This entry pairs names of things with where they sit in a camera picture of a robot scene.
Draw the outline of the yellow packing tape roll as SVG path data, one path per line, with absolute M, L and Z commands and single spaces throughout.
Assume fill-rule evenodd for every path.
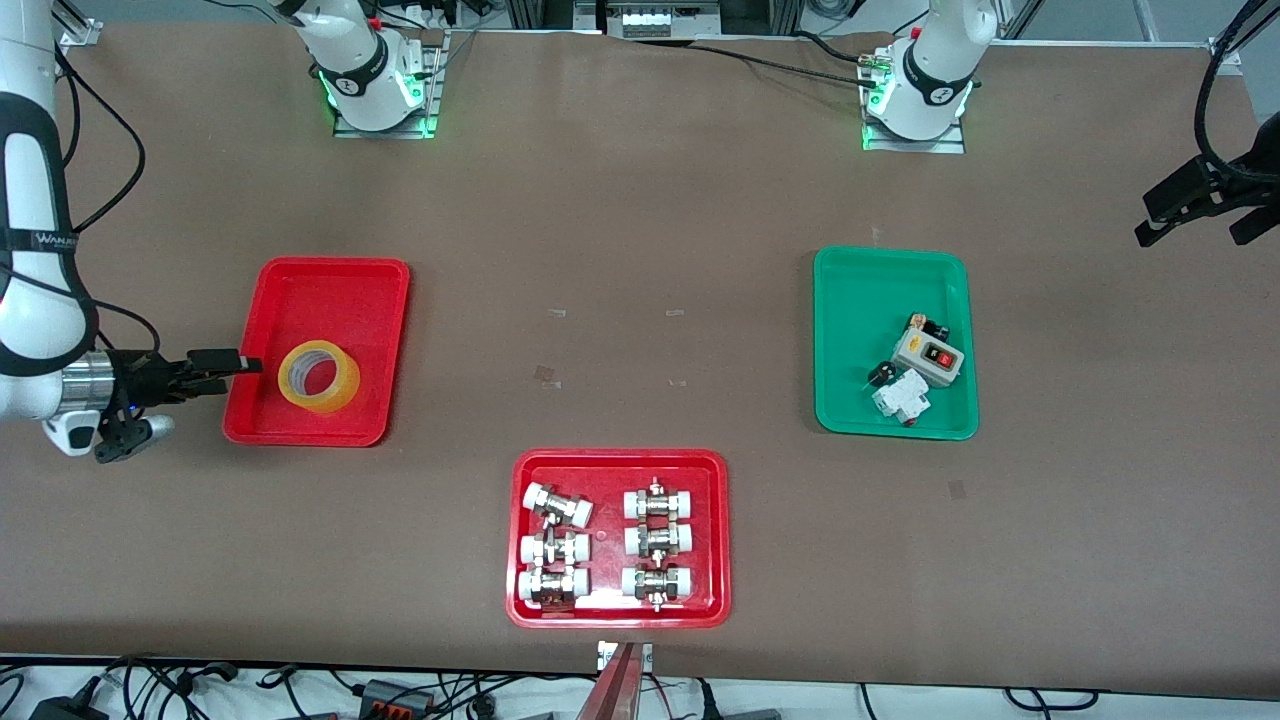
M 314 388 L 312 374 L 326 370 L 329 382 Z M 352 402 L 358 393 L 361 373 L 355 360 L 339 346 L 312 340 L 293 347 L 276 370 L 282 397 L 308 413 L 333 414 Z

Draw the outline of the red plastic tray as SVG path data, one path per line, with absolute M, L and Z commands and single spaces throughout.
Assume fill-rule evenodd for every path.
M 623 495 L 646 488 L 659 477 L 668 489 L 689 491 L 692 496 L 690 519 L 669 521 L 652 518 L 650 528 L 675 523 L 692 527 L 692 550 L 671 555 L 662 562 L 627 556 L 623 529 L 641 524 L 623 515 Z M 506 580 L 506 611 L 512 623 L 526 629 L 708 629 L 730 615 L 732 605 L 730 562 L 730 474 L 724 460 L 705 448 L 536 448 L 515 465 L 509 510 L 509 552 Z M 564 496 L 581 496 L 594 503 L 585 529 L 550 525 L 522 506 L 522 495 L 531 483 L 550 486 Z M 591 593 L 570 607 L 538 607 L 524 602 L 516 592 L 516 577 L 525 565 L 518 559 L 524 536 L 554 528 L 588 534 L 591 559 L 573 568 L 590 571 Z M 673 605 L 655 612 L 621 591 L 622 568 L 641 565 L 662 569 L 671 565 L 692 570 L 692 596 L 681 607 Z M 563 565 L 545 568 L 562 571 Z
M 385 434 L 394 396 L 411 273 L 392 258 L 276 258 L 259 274 L 241 351 L 262 372 L 236 378 L 223 419 L 239 445 L 364 448 Z M 361 384 L 333 414 L 285 401 L 276 370 L 296 346 L 325 340 L 358 365 Z

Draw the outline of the green plastic tray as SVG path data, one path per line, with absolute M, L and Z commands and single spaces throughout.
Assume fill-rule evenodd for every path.
M 957 354 L 951 386 L 910 427 L 873 404 L 873 370 L 893 357 L 911 316 L 948 329 Z M 980 424 L 969 277 L 946 252 L 829 246 L 813 264 L 813 357 L 817 420 L 833 433 L 965 441 Z

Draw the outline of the black power adapter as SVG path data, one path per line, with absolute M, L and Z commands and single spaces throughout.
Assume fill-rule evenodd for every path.
M 41 700 L 28 720 L 110 720 L 109 715 L 93 707 L 93 697 L 101 676 L 91 676 L 73 696 Z

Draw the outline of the white circuit breaker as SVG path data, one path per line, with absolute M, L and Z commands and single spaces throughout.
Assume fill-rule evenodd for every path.
M 872 401 L 883 416 L 890 416 L 902 427 L 914 427 L 922 414 L 931 409 L 929 384 L 915 369 L 908 369 L 895 380 L 881 386 Z

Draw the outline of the white capped metal pipe fitting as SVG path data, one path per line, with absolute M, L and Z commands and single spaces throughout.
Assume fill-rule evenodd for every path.
M 662 569 L 641 565 L 622 568 L 620 573 L 623 596 L 636 600 L 655 612 L 673 605 L 681 607 L 692 596 L 692 570 L 667 566 Z
M 558 534 L 554 528 L 547 528 L 539 534 L 520 538 L 518 559 L 520 562 L 535 568 L 557 564 L 573 568 L 591 559 L 591 538 L 573 530 Z
M 648 524 L 623 529 L 623 548 L 627 556 L 662 562 L 671 555 L 692 550 L 692 527 L 687 523 L 650 528 Z
M 538 607 L 575 606 L 579 598 L 591 593 L 590 571 L 586 568 L 571 568 L 552 571 L 545 568 L 522 570 L 516 577 L 517 596 L 526 603 Z
M 594 503 L 581 496 L 558 495 L 550 486 L 531 483 L 522 495 L 522 506 L 550 525 L 585 529 Z
M 628 520 L 648 524 L 652 518 L 666 516 L 669 521 L 680 521 L 691 515 L 691 493 L 666 488 L 659 477 L 653 477 L 646 488 L 623 493 L 623 516 Z

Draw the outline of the black connector box orange levers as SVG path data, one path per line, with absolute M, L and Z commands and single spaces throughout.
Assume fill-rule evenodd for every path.
M 426 720 L 433 694 L 384 680 L 369 680 L 360 689 L 357 720 Z

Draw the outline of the grey power strip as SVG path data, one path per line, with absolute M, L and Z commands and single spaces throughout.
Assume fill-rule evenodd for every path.
M 719 0 L 607 0 L 608 33 L 637 41 L 692 41 L 719 35 Z

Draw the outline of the aluminium frame profile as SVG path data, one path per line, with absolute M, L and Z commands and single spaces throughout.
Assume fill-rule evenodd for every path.
M 1245 0 L 1244 5 L 1215 36 L 1210 51 L 1221 56 L 1220 70 L 1239 70 L 1240 50 L 1280 20 L 1280 0 Z

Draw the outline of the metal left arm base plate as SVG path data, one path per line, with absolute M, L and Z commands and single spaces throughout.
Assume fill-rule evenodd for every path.
M 950 83 L 922 77 L 913 82 L 906 55 L 911 38 L 878 47 L 859 69 L 872 86 L 860 91 L 861 147 L 895 152 L 965 151 L 961 117 L 973 91 L 973 78 Z

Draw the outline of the grey on-off switch box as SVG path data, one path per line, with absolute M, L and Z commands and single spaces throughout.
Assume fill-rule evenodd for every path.
M 964 352 L 915 327 L 905 329 L 890 357 L 896 368 L 916 372 L 932 388 L 950 387 L 965 360 Z

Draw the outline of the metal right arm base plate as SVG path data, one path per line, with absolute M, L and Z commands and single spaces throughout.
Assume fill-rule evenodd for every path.
M 326 100 L 333 113 L 337 138 L 424 140 L 435 135 L 440 115 L 452 32 L 439 44 L 399 36 L 380 36 L 388 42 L 384 72 L 362 97 L 344 97 L 333 91 Z

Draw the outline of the red metal bracket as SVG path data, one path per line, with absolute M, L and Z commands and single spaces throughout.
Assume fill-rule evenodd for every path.
M 599 675 L 575 720 L 639 720 L 643 680 L 653 671 L 653 644 L 600 641 Z

